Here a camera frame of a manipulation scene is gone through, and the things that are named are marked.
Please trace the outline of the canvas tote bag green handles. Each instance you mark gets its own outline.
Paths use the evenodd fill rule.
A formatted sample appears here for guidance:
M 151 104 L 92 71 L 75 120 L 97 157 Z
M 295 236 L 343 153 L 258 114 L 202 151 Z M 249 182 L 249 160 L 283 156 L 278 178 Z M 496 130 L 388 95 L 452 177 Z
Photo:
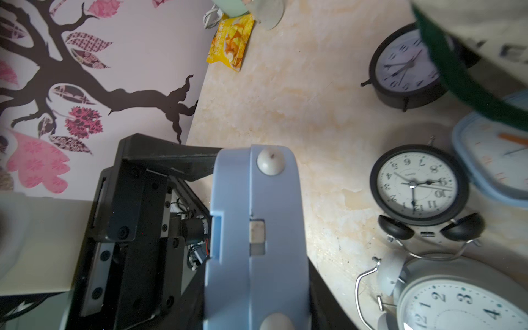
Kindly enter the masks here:
M 485 118 L 527 130 L 527 111 L 488 92 L 468 73 L 484 59 L 527 83 L 526 1 L 411 1 L 441 82 Z

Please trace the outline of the large white twin bell clock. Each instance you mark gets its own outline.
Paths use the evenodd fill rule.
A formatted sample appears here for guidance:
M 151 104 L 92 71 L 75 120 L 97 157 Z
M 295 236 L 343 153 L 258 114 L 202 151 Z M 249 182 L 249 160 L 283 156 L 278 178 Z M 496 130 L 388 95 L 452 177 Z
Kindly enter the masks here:
M 504 273 L 466 257 L 446 254 L 407 261 L 401 252 L 374 257 L 372 274 L 393 301 L 378 296 L 378 329 L 526 329 L 527 290 Z

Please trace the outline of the black clock purple face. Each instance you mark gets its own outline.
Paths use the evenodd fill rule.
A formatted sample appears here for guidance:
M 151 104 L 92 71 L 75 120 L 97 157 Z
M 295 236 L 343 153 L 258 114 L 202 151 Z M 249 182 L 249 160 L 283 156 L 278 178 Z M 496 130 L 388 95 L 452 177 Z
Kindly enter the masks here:
M 385 105 L 404 113 L 430 104 L 447 92 L 416 23 L 388 36 L 368 67 L 369 79 L 360 85 L 372 85 Z

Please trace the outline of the light blue square clock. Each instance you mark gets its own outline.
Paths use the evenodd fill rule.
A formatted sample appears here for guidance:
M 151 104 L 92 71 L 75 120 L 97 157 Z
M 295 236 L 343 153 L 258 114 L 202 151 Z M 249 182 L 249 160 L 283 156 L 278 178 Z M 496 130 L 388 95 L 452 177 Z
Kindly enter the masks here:
M 472 183 L 498 202 L 527 208 L 527 132 L 472 112 L 452 131 Z

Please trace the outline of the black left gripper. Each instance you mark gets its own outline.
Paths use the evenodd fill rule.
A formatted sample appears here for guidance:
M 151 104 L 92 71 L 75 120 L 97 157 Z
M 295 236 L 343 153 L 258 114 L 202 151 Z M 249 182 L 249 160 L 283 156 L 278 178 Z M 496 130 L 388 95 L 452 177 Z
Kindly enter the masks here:
M 220 151 L 140 133 L 119 142 L 114 165 L 137 166 L 123 180 L 114 168 L 100 175 L 63 329 L 140 329 L 169 313 L 205 268 L 210 235 L 208 209 L 184 180 L 213 174 Z

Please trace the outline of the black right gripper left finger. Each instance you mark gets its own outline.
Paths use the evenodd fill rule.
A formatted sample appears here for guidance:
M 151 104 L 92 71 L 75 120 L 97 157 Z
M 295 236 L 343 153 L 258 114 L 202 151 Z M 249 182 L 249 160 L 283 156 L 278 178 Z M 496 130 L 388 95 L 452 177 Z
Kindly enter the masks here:
M 203 329 L 205 270 L 199 268 L 169 313 L 140 324 L 140 329 Z

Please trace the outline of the black twin bell clock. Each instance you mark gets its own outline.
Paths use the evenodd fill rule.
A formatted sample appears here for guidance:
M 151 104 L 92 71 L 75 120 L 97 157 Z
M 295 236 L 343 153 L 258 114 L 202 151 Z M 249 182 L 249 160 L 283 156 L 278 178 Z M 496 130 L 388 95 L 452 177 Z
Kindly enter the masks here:
M 384 153 L 373 165 L 369 184 L 376 204 L 383 210 L 378 225 L 405 253 L 427 261 L 454 261 L 470 245 L 477 245 L 485 230 L 478 213 L 460 219 L 470 196 L 470 184 L 454 156 L 423 144 L 407 144 Z M 459 249 L 442 257 L 416 254 L 405 243 L 416 227 L 442 225 L 440 235 L 459 242 Z

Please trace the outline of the mint green toaster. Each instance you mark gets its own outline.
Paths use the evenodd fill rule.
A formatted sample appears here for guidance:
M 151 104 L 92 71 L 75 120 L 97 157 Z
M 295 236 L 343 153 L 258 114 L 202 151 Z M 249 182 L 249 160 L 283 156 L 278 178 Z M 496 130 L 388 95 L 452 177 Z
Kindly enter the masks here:
M 213 4 L 230 18 L 245 15 L 248 12 L 242 0 L 213 0 Z

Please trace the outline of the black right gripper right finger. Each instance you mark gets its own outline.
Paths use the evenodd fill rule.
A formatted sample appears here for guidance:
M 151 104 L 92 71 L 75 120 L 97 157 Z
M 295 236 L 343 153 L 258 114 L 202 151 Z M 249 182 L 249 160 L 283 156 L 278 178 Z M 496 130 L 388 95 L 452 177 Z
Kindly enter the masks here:
M 358 330 L 309 259 L 311 329 Z

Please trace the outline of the yellow corn chips bag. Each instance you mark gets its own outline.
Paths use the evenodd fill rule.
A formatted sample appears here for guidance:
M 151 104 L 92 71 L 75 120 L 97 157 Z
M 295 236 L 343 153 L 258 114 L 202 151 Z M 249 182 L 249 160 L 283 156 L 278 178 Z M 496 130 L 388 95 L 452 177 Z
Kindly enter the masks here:
M 231 70 L 239 72 L 246 53 L 246 46 L 254 27 L 251 14 L 234 18 L 222 16 L 211 43 L 206 62 L 223 63 Z

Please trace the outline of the glass bottle pink cap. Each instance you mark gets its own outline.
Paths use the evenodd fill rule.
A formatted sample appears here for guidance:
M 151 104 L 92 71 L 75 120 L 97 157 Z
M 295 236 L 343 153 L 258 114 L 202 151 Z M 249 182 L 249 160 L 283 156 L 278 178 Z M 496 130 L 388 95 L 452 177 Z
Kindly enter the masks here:
M 248 11 L 265 30 L 274 29 L 285 12 L 283 0 L 250 0 L 244 1 L 244 3 Z

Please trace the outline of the blue clock face down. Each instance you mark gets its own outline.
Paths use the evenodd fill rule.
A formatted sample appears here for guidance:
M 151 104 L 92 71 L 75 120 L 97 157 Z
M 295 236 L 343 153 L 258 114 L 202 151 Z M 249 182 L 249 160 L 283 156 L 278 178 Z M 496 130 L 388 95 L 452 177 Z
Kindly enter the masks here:
M 293 152 L 225 148 L 214 166 L 204 328 L 309 329 L 309 260 Z

